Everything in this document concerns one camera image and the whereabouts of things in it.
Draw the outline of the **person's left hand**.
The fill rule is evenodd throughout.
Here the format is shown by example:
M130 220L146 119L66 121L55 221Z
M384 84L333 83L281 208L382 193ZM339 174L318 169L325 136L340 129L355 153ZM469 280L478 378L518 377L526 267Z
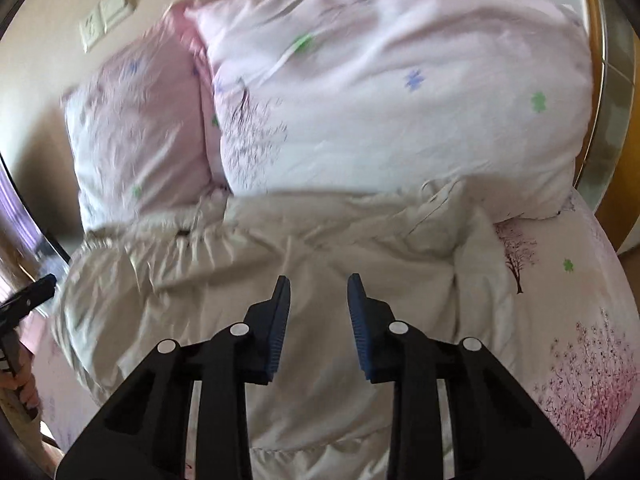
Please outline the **person's left hand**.
M22 344L20 345L20 369L14 375L2 372L0 387L18 391L17 396L25 408L38 408L40 405L36 378L32 374L32 354Z

